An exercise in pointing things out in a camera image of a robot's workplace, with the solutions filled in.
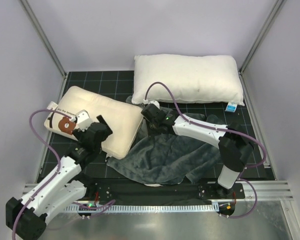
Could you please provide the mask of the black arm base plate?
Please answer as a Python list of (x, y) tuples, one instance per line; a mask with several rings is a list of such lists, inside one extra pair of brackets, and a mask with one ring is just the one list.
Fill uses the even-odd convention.
[(83, 199), (101, 204), (115, 200), (117, 206), (190, 206), (212, 201), (234, 203), (245, 197), (241, 183), (231, 190), (222, 190), (214, 179), (197, 183), (185, 179), (180, 184), (146, 186), (126, 178), (95, 178)]

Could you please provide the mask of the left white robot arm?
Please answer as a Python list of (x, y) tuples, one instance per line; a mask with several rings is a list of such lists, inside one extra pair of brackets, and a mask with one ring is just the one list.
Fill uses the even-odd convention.
[(20, 199), (8, 200), (5, 220), (12, 230), (12, 239), (37, 240), (64, 208), (82, 198), (94, 198), (96, 188), (83, 171), (102, 152), (102, 142), (113, 133), (101, 115), (96, 118), (93, 121), (85, 110), (78, 112), (70, 120), (77, 124), (72, 132), (77, 143), (64, 156), (56, 157), (56, 167), (37, 186)]

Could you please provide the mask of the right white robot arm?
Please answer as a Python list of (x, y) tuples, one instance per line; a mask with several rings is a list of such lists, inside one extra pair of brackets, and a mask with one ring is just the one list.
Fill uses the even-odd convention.
[(217, 148), (223, 167), (213, 187), (214, 194), (220, 199), (234, 196), (233, 186), (254, 151), (253, 141), (239, 131), (240, 125), (209, 123), (176, 110), (166, 113), (154, 103), (147, 104), (141, 114), (151, 133), (189, 137)]

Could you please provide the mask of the zebra and grey pillowcase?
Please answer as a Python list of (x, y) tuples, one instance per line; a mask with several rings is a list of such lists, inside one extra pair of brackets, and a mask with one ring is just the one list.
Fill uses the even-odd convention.
[(122, 159), (109, 157), (106, 165), (123, 177), (148, 186), (196, 183), (221, 164), (219, 149), (203, 141), (173, 134), (149, 135), (143, 120)]

